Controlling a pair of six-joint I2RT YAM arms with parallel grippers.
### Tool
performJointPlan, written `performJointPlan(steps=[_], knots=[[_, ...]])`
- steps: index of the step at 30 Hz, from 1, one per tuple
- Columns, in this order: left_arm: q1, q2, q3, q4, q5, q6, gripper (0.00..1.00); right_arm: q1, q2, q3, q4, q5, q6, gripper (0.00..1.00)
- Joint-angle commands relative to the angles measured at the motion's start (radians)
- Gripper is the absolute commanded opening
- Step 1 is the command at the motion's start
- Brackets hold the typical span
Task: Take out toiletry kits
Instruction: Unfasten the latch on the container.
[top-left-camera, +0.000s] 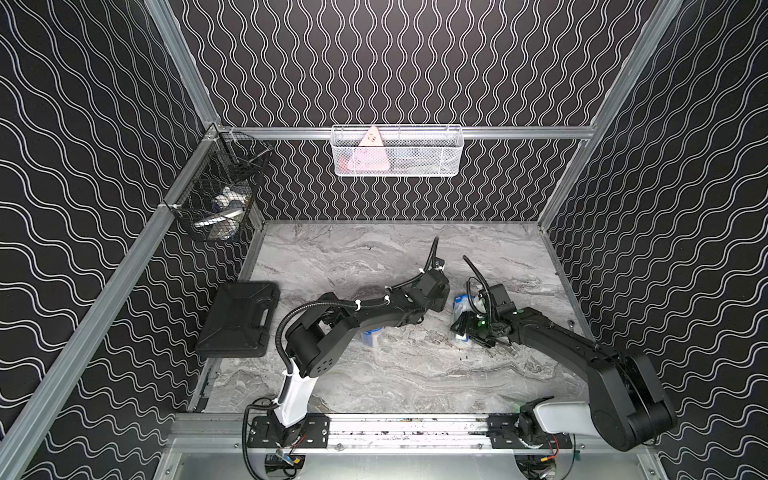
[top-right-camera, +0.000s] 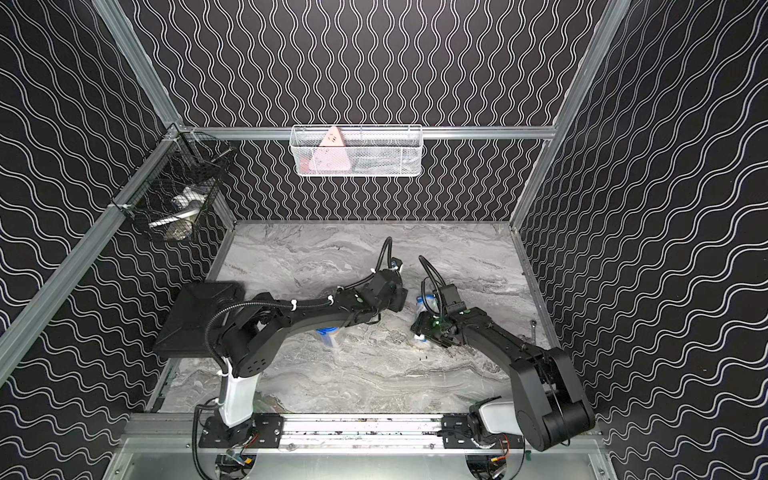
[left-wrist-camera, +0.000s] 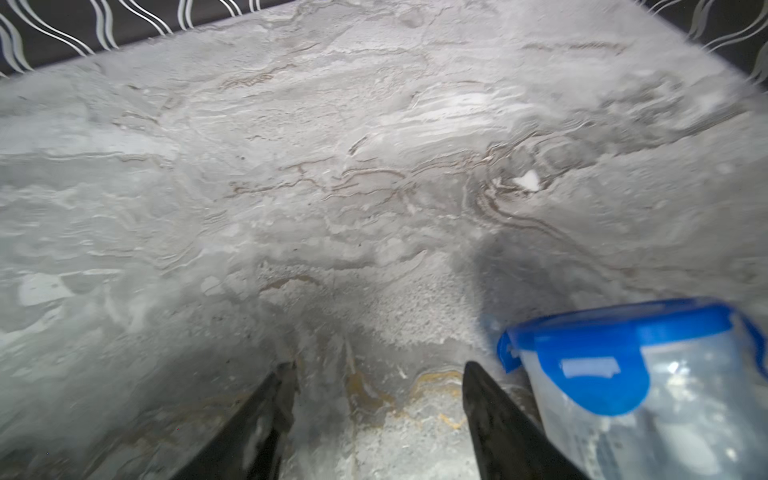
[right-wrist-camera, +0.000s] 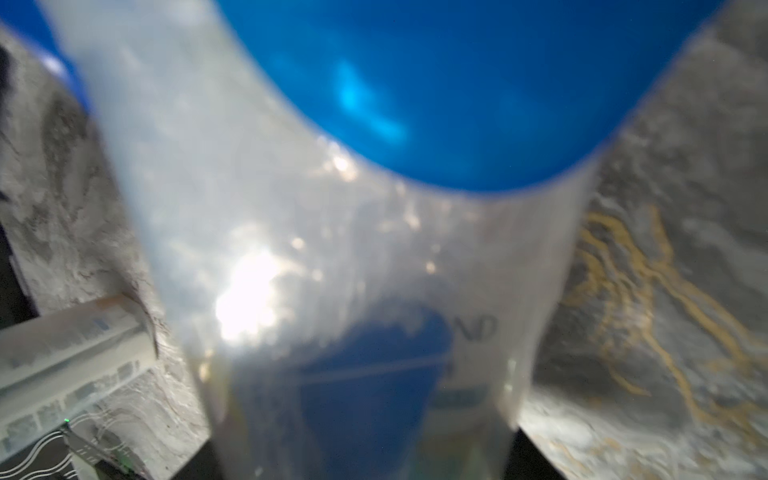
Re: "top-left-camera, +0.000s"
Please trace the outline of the clear jar toiletry kit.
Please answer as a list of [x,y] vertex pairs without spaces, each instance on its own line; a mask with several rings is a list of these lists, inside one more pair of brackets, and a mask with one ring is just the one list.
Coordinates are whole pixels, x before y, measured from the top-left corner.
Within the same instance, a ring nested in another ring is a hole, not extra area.
[[478,319],[481,312],[481,301],[477,296],[459,295],[453,302],[453,323],[450,330],[458,344],[464,345],[470,342],[468,327],[473,320]]

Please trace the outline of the clear jar blue lid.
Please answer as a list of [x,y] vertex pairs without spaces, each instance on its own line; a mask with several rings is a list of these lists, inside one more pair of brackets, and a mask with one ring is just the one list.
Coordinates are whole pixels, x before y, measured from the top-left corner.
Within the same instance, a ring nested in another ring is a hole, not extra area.
[[378,348],[380,345],[380,336],[382,331],[382,328],[363,331],[361,333],[362,344],[370,348]]

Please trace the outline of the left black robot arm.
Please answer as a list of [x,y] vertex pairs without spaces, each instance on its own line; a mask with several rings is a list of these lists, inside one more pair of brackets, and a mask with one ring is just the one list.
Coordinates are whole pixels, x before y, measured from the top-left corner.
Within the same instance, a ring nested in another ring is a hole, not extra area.
[[444,309],[449,279],[440,267],[387,290],[380,299],[342,300],[334,293],[291,310],[278,324],[275,348],[285,365],[274,416],[290,428],[304,420],[317,379],[361,332],[419,324]]

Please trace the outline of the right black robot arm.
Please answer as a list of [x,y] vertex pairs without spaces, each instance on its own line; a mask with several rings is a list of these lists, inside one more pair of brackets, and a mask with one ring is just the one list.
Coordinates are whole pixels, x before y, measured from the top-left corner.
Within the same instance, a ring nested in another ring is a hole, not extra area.
[[490,293],[481,291],[477,300],[468,298],[451,331],[485,348],[504,339],[537,350],[586,383],[586,402],[549,396],[520,407],[515,434],[526,444],[541,444],[548,435],[586,435],[625,452],[678,425],[675,408],[646,355],[597,344],[534,308],[518,308],[501,284]]

